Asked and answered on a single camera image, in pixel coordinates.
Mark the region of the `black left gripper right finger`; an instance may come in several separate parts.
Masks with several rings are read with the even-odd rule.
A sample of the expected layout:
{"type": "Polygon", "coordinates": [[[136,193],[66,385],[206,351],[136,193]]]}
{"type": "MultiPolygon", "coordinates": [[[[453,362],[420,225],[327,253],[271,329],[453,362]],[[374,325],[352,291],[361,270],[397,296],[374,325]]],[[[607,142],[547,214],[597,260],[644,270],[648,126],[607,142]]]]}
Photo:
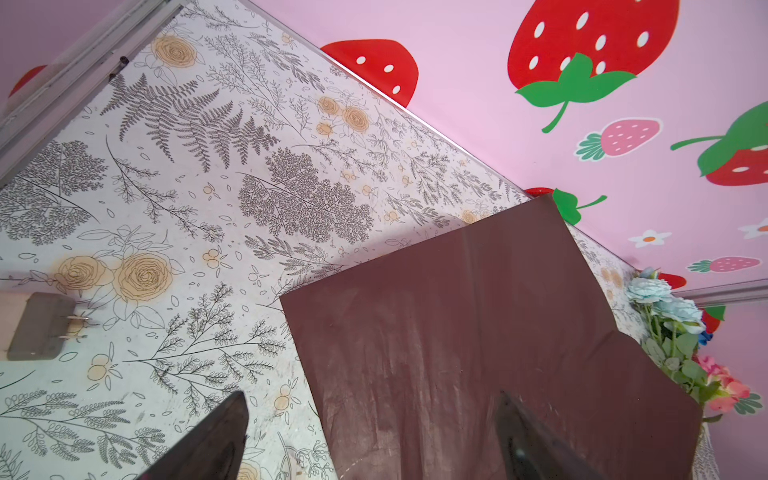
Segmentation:
{"type": "Polygon", "coordinates": [[[507,392],[499,393],[495,430],[508,479],[604,479],[507,392]]]}

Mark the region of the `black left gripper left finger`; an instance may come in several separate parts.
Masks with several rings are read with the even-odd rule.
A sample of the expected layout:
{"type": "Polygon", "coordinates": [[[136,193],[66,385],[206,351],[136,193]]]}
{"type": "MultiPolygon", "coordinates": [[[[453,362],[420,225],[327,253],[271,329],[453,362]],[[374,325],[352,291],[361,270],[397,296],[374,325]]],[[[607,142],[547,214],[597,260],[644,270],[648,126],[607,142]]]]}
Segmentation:
{"type": "Polygon", "coordinates": [[[248,421],[244,393],[231,393],[138,479],[236,479],[246,446],[248,421]]]}

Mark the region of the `dark red wrapping paper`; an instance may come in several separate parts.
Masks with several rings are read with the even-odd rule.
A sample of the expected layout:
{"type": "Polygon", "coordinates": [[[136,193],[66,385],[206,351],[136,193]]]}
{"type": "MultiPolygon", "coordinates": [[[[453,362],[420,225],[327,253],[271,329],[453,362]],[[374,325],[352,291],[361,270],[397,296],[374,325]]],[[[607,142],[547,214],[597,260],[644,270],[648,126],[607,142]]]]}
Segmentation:
{"type": "Polygon", "coordinates": [[[539,197],[280,299],[343,479],[502,479],[520,403],[604,479],[687,479],[698,404],[539,197]]]}

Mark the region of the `white fake flower stem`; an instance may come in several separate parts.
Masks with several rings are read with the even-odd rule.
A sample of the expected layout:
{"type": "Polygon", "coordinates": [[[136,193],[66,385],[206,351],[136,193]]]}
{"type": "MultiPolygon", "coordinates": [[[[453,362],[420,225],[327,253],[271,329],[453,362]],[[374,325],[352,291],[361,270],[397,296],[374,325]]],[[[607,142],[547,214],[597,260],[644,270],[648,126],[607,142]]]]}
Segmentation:
{"type": "Polygon", "coordinates": [[[696,304],[672,294],[672,286],[655,270],[635,275],[626,294],[648,330],[641,347],[663,373],[695,400],[707,374],[694,359],[706,327],[696,304]]]}

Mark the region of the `blue fake rose stem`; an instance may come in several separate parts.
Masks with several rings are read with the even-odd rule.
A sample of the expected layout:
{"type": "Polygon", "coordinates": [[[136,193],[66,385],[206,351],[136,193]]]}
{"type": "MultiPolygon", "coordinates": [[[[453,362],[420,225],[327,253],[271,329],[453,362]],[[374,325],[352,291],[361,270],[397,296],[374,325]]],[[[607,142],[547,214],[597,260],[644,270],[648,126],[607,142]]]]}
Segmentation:
{"type": "Polygon", "coordinates": [[[699,334],[698,342],[701,346],[706,346],[713,338],[713,333],[705,330],[699,334]]]}

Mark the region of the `large pink fake rose stem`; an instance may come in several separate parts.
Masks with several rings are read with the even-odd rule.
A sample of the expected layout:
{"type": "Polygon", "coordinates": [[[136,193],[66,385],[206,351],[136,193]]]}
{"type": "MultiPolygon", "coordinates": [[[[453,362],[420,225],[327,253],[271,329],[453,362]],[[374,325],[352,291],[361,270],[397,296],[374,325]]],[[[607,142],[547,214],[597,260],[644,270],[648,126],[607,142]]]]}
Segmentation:
{"type": "Polygon", "coordinates": [[[706,374],[705,384],[699,390],[699,401],[705,410],[704,423],[716,423],[729,413],[754,416],[764,409],[762,397],[713,357],[705,355],[694,360],[706,374]]]}

